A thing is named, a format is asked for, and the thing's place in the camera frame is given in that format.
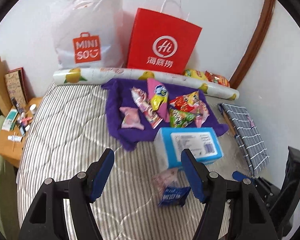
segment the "green snack package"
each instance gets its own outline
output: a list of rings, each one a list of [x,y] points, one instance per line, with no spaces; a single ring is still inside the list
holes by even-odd
[[[175,128],[183,128],[191,124],[195,119],[195,114],[182,112],[177,109],[170,109],[170,126]]]

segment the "wooden table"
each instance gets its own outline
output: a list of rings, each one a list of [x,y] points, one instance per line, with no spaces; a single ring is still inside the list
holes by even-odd
[[[36,104],[37,107],[41,103],[42,98],[32,98],[27,106],[25,107],[25,111],[27,111],[27,117],[33,116],[29,111],[31,105]],[[15,142],[13,148],[13,142],[8,140],[9,135],[16,135],[21,136],[20,130],[17,126],[15,126],[14,130],[12,131],[0,131],[0,155],[5,158],[8,162],[10,162],[13,166],[19,168],[20,160],[22,156],[22,149],[26,141],[26,136],[28,132],[26,132],[26,136],[22,138],[21,142]]]

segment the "blue box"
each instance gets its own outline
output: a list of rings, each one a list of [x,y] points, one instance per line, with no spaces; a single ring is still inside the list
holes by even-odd
[[[211,127],[159,129],[154,146],[159,170],[181,167],[181,152],[189,148],[197,161],[211,164],[223,157],[217,135]]]

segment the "white cup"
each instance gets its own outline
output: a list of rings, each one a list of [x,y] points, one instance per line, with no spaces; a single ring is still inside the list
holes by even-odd
[[[35,115],[35,113],[37,112],[37,105],[33,104],[30,106],[30,112]]]

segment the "red haidilao bag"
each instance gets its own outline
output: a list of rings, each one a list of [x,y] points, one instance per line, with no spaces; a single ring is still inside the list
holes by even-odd
[[[138,8],[127,68],[182,74],[201,27],[160,12]]]

